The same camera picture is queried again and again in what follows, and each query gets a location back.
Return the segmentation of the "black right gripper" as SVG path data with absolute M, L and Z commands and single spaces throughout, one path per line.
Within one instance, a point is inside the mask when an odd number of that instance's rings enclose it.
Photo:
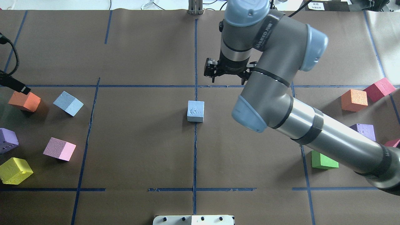
M 257 61 L 253 61 L 248 63 L 243 69 L 239 68 L 238 70 L 234 71 L 233 69 L 223 68 L 221 62 L 208 57 L 206 58 L 204 66 L 204 76 L 210 77 L 212 79 L 212 83 L 214 83 L 216 77 L 220 77 L 225 74 L 236 75 L 241 78 L 241 85 L 244 85 L 245 82 L 250 78 L 256 64 Z

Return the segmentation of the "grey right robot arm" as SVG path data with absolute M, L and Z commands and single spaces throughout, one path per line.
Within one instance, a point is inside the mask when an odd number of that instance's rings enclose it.
M 310 71 L 319 62 L 326 34 L 270 9 L 267 0 L 227 1 L 219 31 L 219 59 L 206 59 L 204 76 L 242 79 L 235 121 L 258 133 L 275 129 L 351 168 L 379 190 L 399 195 L 398 147 L 370 140 L 286 92 L 297 71 Z

